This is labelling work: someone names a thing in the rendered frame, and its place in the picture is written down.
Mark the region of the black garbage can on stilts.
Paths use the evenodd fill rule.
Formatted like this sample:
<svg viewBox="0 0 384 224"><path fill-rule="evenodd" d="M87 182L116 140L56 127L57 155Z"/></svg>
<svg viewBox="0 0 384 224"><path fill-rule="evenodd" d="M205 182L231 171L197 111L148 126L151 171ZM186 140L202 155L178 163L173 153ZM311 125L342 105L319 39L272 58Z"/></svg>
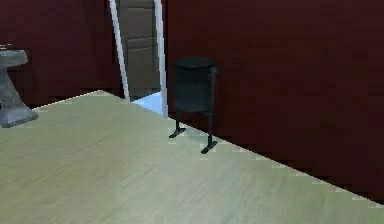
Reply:
<svg viewBox="0 0 384 224"><path fill-rule="evenodd" d="M181 115L201 113L207 117L207 146L201 151L208 153L217 142L213 140L215 80L220 74L215 63L204 57L184 57L174 62L175 74L172 85L174 91L175 130L170 138L175 138L185 131L180 126Z"/></svg>

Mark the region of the brown panelled room door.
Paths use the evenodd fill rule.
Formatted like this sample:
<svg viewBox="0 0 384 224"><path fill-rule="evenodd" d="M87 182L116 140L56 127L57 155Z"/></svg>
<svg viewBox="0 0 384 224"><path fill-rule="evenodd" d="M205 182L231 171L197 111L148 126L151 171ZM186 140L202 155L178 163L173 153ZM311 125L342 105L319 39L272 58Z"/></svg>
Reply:
<svg viewBox="0 0 384 224"><path fill-rule="evenodd" d="M116 0L131 101L159 92L154 0Z"/></svg>

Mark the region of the grey pedestal sink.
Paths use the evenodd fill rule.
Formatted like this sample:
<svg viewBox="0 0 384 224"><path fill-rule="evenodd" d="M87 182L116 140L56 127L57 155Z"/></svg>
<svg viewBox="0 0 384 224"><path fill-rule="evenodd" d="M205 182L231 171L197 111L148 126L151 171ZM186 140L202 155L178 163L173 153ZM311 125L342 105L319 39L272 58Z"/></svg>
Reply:
<svg viewBox="0 0 384 224"><path fill-rule="evenodd" d="M0 127L10 128L36 120L39 115L26 106L9 78L10 67L28 62L24 50L11 49L11 44L0 44Z"/></svg>

